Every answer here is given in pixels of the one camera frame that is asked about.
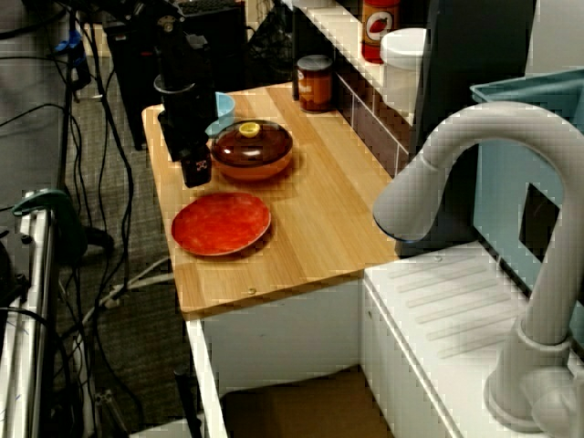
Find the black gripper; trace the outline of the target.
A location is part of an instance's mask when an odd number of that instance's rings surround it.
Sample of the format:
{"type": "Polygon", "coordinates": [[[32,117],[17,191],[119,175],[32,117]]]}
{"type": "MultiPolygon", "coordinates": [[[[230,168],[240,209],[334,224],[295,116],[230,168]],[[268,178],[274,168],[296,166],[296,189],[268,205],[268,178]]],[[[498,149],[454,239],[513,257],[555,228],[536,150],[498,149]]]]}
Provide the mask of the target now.
{"type": "Polygon", "coordinates": [[[181,160],[185,186],[207,184],[212,178],[212,159],[206,148],[206,129],[217,120],[212,87],[189,84],[183,88],[157,85],[163,111],[158,119],[172,160],[181,160]]]}

